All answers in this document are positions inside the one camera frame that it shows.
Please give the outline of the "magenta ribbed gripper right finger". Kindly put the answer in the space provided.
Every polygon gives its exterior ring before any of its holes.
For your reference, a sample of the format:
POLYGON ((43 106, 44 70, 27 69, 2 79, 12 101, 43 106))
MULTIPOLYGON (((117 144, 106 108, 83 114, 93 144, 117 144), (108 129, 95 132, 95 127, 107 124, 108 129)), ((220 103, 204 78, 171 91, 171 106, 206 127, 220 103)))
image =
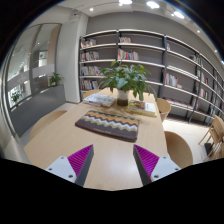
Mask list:
POLYGON ((169 156, 159 157, 138 145, 133 146, 133 156, 143 185, 148 185, 180 170, 169 156))

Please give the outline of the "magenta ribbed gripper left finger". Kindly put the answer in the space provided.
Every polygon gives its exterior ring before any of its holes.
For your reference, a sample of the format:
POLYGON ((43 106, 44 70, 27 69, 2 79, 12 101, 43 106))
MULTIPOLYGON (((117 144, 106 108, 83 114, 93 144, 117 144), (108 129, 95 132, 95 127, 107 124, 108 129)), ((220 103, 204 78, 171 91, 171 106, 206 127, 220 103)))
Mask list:
POLYGON ((59 156, 46 171, 83 187, 93 155, 94 148, 89 145, 68 157, 59 156))

